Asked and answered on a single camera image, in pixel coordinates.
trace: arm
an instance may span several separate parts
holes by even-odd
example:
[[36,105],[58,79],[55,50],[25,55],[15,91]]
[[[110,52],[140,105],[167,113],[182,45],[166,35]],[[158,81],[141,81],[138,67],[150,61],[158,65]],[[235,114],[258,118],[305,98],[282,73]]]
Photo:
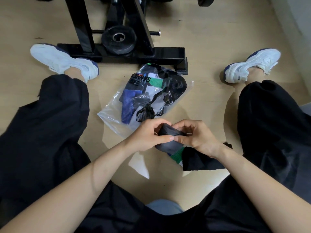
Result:
[[22,211],[0,233],[74,232],[127,157],[173,140],[173,136],[154,135],[161,123],[170,124],[164,119],[143,122],[127,139]]
[[173,127],[189,133],[174,140],[216,158],[228,169],[274,233],[311,232],[311,205],[217,141],[202,121],[183,120]]

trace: hand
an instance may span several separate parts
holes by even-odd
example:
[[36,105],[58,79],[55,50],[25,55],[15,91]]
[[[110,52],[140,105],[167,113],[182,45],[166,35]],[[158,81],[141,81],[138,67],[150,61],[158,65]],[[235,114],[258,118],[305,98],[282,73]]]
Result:
[[209,157],[217,158],[219,149],[223,147],[203,121],[181,120],[172,127],[187,133],[187,136],[175,136],[175,141],[192,146]]
[[131,153],[145,151],[157,144],[174,140],[174,137],[171,135],[158,136],[155,134],[155,130],[157,130],[162,123],[172,125],[169,121],[162,118],[143,121],[136,131],[125,140],[126,146]]

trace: wall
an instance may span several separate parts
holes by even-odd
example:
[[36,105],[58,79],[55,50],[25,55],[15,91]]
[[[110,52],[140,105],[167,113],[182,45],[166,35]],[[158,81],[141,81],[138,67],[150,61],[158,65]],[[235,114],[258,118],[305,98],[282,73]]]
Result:
[[271,0],[311,95],[311,0]]

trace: green sock pattern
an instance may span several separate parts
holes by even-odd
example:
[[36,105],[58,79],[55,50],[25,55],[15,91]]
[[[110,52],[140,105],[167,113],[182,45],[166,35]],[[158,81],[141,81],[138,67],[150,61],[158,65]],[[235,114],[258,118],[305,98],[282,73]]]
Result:
[[162,88],[163,79],[161,78],[150,78],[149,83],[157,88]]
[[177,164],[179,164],[183,160],[183,157],[182,157],[183,150],[184,150],[184,147],[182,147],[179,151],[177,151],[171,156],[171,158],[175,160]]

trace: person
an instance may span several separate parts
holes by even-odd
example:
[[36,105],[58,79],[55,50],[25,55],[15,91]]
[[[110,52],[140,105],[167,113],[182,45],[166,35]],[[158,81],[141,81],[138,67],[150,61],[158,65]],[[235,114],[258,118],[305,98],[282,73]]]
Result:
[[[89,114],[83,81],[98,76],[97,65],[48,44],[30,51],[58,74],[43,80],[39,99],[19,108],[0,137],[0,197],[12,218],[0,233],[311,232],[311,118],[281,86],[263,80],[277,50],[224,70],[227,82],[246,84],[238,107],[243,156],[202,121],[173,124],[187,136],[157,136],[162,123],[172,125],[158,118],[93,162],[77,142]],[[230,175],[200,204],[163,215],[110,179],[132,153],[173,139],[219,160]]]

